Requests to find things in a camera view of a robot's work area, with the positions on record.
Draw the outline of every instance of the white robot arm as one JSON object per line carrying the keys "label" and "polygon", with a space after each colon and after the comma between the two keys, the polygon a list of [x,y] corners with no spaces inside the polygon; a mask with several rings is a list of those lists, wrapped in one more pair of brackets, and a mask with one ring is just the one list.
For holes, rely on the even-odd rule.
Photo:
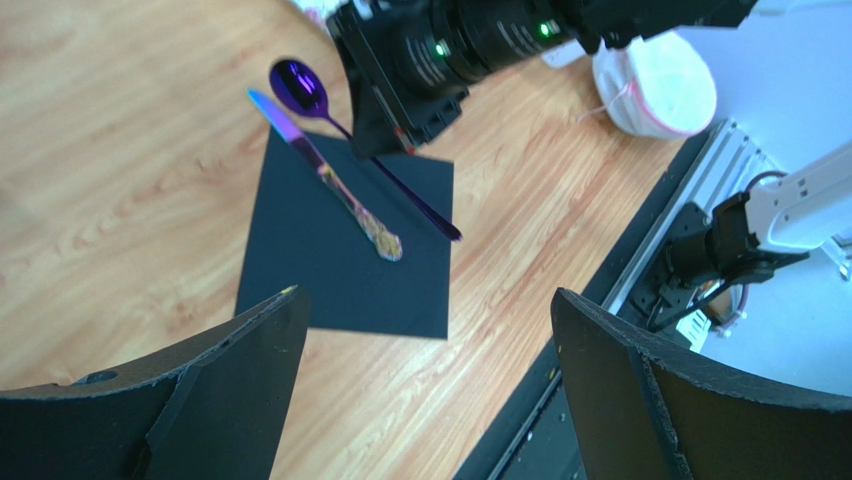
{"label": "white robot arm", "polygon": [[758,248],[805,253],[852,227],[852,142],[750,191],[745,204]]}

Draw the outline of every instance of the wooden tabletop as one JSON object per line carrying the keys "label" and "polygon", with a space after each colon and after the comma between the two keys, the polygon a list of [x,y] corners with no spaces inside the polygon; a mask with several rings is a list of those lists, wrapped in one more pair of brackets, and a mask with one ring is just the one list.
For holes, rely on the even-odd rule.
{"label": "wooden tabletop", "polygon": [[[0,6],[0,388],[68,384],[233,314],[268,125],[298,56],[351,122],[331,41],[285,0]],[[679,142],[632,138],[587,59],[472,90],[423,154],[456,164],[448,341],[311,331],[273,478],[448,478]],[[314,122],[308,129],[331,130]]]}

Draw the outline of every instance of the spoon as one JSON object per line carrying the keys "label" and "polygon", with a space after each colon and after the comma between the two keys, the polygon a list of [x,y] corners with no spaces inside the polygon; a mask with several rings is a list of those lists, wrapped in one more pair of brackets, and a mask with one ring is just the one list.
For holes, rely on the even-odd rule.
{"label": "spoon", "polygon": [[[304,63],[293,60],[279,60],[269,72],[269,83],[278,100],[297,115],[306,118],[325,120],[334,126],[344,137],[352,140],[352,134],[332,118],[328,109],[328,94],[319,77]],[[438,227],[450,240],[459,241],[462,234],[458,228],[424,202],[416,193],[396,175],[391,173],[376,157],[370,160]]]}

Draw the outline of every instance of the white wall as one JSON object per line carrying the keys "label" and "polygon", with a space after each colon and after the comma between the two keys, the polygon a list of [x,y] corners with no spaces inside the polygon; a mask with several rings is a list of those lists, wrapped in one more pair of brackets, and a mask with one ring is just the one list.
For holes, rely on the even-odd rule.
{"label": "white wall", "polygon": [[852,5],[679,32],[716,79],[716,117],[734,118],[781,167],[852,139]]}

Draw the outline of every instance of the iridescent knife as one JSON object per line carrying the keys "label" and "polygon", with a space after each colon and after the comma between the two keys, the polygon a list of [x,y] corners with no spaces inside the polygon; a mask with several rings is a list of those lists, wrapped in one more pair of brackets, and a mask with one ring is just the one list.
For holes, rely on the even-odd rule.
{"label": "iridescent knife", "polygon": [[402,258],[402,243],[399,241],[399,237],[388,231],[387,227],[364,208],[361,202],[355,198],[355,195],[352,195],[352,192],[334,173],[334,170],[313,142],[305,136],[302,129],[278,106],[275,100],[254,89],[249,89],[248,95],[269,121],[269,124],[272,125],[272,128],[287,143],[292,145],[312,168],[316,169],[316,173],[323,183],[346,205],[346,208],[358,221],[361,230],[376,246],[379,256],[391,262],[399,261]]}

